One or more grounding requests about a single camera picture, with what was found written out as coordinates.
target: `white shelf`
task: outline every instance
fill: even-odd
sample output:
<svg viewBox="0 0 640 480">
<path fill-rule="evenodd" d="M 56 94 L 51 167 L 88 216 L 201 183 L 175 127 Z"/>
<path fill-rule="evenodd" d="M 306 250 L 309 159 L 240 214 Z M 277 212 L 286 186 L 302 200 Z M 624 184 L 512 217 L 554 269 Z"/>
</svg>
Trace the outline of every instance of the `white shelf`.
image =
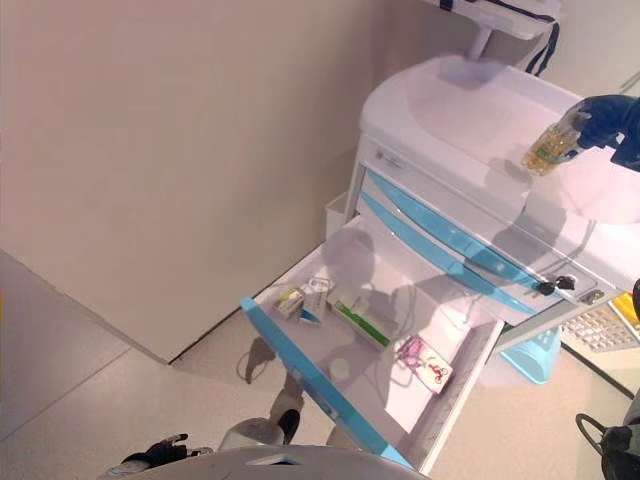
<svg viewBox="0 0 640 480">
<path fill-rule="evenodd" d="M 431 5 L 439 6 L 440 0 L 423 0 Z M 558 19 L 559 13 L 550 11 L 545 5 L 535 5 L 535 9 L 530 4 L 537 2 L 527 2 L 512 0 L 508 3 L 535 11 L 535 13 L 551 15 Z M 474 22 L 487 26 L 493 30 L 500 30 L 513 37 L 523 40 L 531 40 L 542 35 L 551 28 L 551 23 L 535 20 L 512 10 L 499 7 L 485 0 L 478 0 L 471 3 L 466 0 L 454 0 L 453 13 L 470 18 Z"/>
</svg>

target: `white floor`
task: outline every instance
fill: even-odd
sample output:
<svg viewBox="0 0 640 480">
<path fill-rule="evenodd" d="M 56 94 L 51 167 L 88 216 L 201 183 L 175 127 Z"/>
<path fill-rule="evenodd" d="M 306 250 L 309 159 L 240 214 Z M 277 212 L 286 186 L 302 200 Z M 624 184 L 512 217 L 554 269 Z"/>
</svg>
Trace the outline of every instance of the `white floor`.
<svg viewBox="0 0 640 480">
<path fill-rule="evenodd" d="M 0 272 L 3 480 L 93 479 L 174 433 L 215 448 L 234 423 L 268 416 L 282 388 L 277 360 L 258 366 L 251 385 L 242 378 L 257 335 L 241 314 L 168 367 L 3 254 Z M 615 424 L 627 398 L 564 353 L 545 387 L 491 383 L 476 386 L 434 479 L 602 478 L 573 418 L 587 412 Z M 307 400 L 296 441 L 324 444 L 331 428 Z"/>
</svg>

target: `drawer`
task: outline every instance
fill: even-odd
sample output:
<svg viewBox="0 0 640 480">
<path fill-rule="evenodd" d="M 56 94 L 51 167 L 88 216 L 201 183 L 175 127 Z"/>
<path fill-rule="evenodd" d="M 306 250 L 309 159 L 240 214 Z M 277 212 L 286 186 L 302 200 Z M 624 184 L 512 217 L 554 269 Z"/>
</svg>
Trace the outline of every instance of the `drawer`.
<svg viewBox="0 0 640 480">
<path fill-rule="evenodd" d="M 461 291 L 509 324 L 517 325 L 562 299 L 555 293 L 540 295 L 535 276 L 374 172 L 365 174 L 356 208 L 399 240 L 409 241 L 461 283 Z M 414 239 L 407 240 L 407 235 Z"/>
<path fill-rule="evenodd" d="M 522 272 L 522 276 L 517 279 L 518 281 L 514 281 L 514 278 L 508 276 L 501 278 L 500 275 L 493 275 L 492 272 L 486 270 L 475 270 L 501 288 L 510 290 L 515 297 L 522 298 L 524 295 L 536 310 L 544 309 L 561 298 L 576 303 L 587 292 L 599 287 L 604 288 L 599 285 L 601 282 L 597 277 L 582 270 L 570 258 L 553 248 L 553 232 L 548 230 L 532 232 L 526 204 L 521 215 L 512 224 L 506 224 L 490 211 L 484 209 L 483 206 L 472 202 L 463 192 L 449 188 L 416 169 L 389 149 L 369 139 L 364 139 L 360 148 L 362 149 L 362 163 L 369 172 L 373 172 L 393 187 L 399 188 L 445 222 L 472 236 L 486 247 L 485 253 L 496 253 L 516 265 Z M 402 212 L 381 191 L 371 175 L 368 177 L 365 175 L 362 189 L 380 201 L 385 208 L 392 208 L 391 211 L 395 214 L 401 217 L 404 215 L 405 219 L 410 216 L 406 212 Z M 474 268 L 473 262 L 468 265 Z M 573 277 L 576 280 L 576 288 L 573 291 L 558 291 L 556 299 L 541 300 L 538 298 L 537 292 L 531 291 L 529 287 L 523 289 L 531 279 L 552 281 L 562 275 Z"/>
<path fill-rule="evenodd" d="M 357 290 L 394 319 L 399 329 L 392 344 L 379 352 L 330 308 L 320 326 L 281 318 L 276 299 L 311 276 Z M 423 473 L 434 464 L 504 325 L 458 282 L 363 215 L 242 307 L 294 378 L 363 449 Z M 438 395 L 397 361 L 397 349 L 418 332 L 454 370 Z M 347 380 L 326 375 L 336 358 L 348 362 Z"/>
</svg>

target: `blue trim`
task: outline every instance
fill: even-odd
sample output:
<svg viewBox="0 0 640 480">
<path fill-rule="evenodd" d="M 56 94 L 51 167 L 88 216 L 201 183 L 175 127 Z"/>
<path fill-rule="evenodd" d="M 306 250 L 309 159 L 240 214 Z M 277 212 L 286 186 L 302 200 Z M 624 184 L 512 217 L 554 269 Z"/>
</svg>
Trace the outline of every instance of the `blue trim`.
<svg viewBox="0 0 640 480">
<path fill-rule="evenodd" d="M 304 309 L 300 312 L 300 319 L 307 320 L 311 323 L 320 323 L 320 320 L 318 319 L 318 317 L 316 317 L 313 313 L 308 312 L 307 310 L 304 310 Z"/>
<path fill-rule="evenodd" d="M 452 250 L 464 255 L 465 258 L 489 272 L 529 289 L 533 290 L 538 284 L 538 280 L 533 275 L 487 247 L 464 230 L 459 229 L 449 220 L 407 195 L 375 172 L 369 170 L 369 175 L 371 175 L 376 186 L 382 190 L 382 193 L 402 213 Z"/>
<path fill-rule="evenodd" d="M 561 341 L 562 330 L 555 327 L 500 352 L 500 355 L 531 383 L 544 385 L 553 374 Z"/>
<path fill-rule="evenodd" d="M 398 217 L 390 213 L 382 205 L 376 202 L 368 193 L 361 192 L 360 196 L 364 202 L 373 210 L 375 215 L 404 243 L 411 247 L 418 255 L 434 264 L 442 271 L 451 276 L 454 280 L 487 295 L 497 302 L 507 305 L 515 310 L 529 315 L 536 313 L 531 307 L 521 303 L 511 295 L 505 293 L 491 282 L 481 277 L 473 270 L 467 268 L 453 255 L 446 252 L 422 234 L 415 231 Z"/>
<path fill-rule="evenodd" d="M 245 297 L 240 302 L 253 326 L 302 388 L 336 423 L 351 431 L 362 448 L 413 468 L 409 462 L 373 428 L 369 422 L 344 398 L 329 379 L 286 336 L 271 318 L 253 301 Z"/>
</svg>

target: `beige wall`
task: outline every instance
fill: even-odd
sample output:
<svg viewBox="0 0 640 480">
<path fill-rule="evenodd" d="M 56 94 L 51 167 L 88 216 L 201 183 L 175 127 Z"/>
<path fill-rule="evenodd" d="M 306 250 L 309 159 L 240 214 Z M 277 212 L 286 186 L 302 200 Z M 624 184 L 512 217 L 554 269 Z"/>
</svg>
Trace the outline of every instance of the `beige wall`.
<svg viewBox="0 0 640 480">
<path fill-rule="evenodd" d="M 0 247 L 171 359 L 321 241 L 392 3 L 5 2 Z"/>
</svg>

